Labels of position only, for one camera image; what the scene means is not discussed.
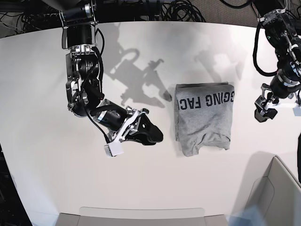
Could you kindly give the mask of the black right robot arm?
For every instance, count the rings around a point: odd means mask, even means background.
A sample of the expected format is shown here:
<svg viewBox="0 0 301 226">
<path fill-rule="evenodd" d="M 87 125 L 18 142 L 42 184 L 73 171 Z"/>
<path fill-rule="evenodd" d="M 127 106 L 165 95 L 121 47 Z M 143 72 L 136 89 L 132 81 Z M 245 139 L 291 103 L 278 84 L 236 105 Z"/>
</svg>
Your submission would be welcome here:
<svg viewBox="0 0 301 226">
<path fill-rule="evenodd" d="M 59 11 L 62 23 L 62 49 L 66 55 L 65 85 L 68 110 L 77 117 L 88 117 L 103 133 L 107 145 L 134 141 L 155 145 L 163 141 L 163 133 L 148 118 L 147 109 L 123 108 L 105 99 L 103 93 L 104 49 L 96 44 L 97 2 L 95 0 L 48 0 Z"/>
</svg>

